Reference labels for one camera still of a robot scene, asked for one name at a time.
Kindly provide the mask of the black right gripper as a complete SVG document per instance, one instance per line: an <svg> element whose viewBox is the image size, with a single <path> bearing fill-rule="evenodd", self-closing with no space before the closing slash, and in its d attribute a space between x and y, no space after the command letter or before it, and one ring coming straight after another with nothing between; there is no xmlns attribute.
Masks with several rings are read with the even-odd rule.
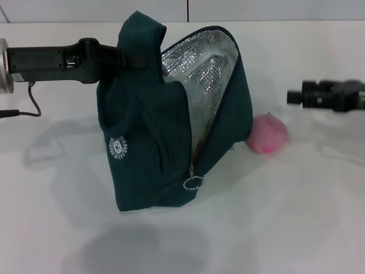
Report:
<svg viewBox="0 0 365 274"><path fill-rule="evenodd" d="M364 110L364 83L358 80L303 81L302 91L287 91L287 104L302 104L303 108L335 112Z"/></svg>

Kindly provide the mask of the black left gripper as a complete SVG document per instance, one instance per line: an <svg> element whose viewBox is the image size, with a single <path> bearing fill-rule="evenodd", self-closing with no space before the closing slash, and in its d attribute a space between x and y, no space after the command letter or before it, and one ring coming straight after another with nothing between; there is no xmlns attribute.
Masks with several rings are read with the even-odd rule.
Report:
<svg viewBox="0 0 365 274"><path fill-rule="evenodd" d="M7 67L16 82L74 80L93 84L117 72L117 48L83 38L70 46L9 47Z"/></svg>

